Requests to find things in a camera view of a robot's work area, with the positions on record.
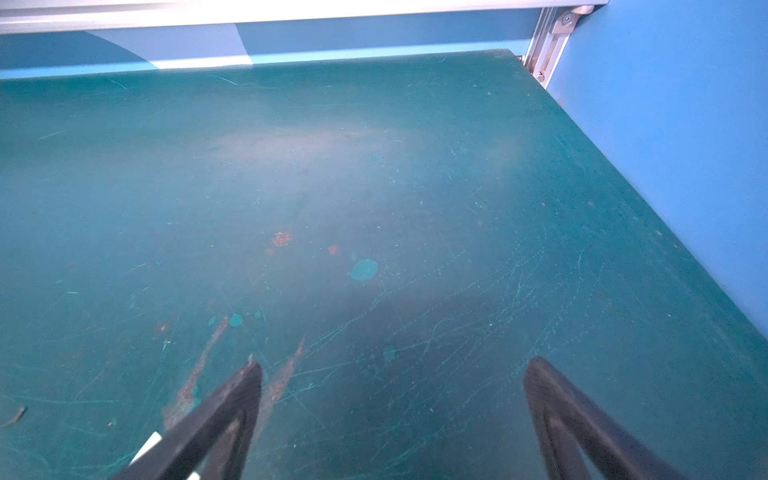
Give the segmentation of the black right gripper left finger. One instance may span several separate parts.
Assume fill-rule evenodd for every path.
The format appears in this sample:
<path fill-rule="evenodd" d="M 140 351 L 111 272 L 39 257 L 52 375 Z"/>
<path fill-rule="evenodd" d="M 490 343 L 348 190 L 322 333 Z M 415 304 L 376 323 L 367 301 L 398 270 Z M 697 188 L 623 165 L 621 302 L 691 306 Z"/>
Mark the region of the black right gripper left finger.
<path fill-rule="evenodd" d="M 185 416 L 116 479 L 187 479 L 199 465 L 202 479 L 242 477 L 261 398 L 262 369 L 254 360 Z"/>

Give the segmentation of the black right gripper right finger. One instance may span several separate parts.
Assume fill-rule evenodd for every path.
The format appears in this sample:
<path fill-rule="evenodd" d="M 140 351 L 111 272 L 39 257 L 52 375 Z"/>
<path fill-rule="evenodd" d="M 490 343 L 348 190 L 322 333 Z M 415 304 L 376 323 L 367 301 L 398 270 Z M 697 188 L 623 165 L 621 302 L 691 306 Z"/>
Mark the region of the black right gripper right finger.
<path fill-rule="evenodd" d="M 549 478 L 589 479 L 584 457 L 606 479 L 683 477 L 546 359 L 529 361 L 523 387 Z"/>

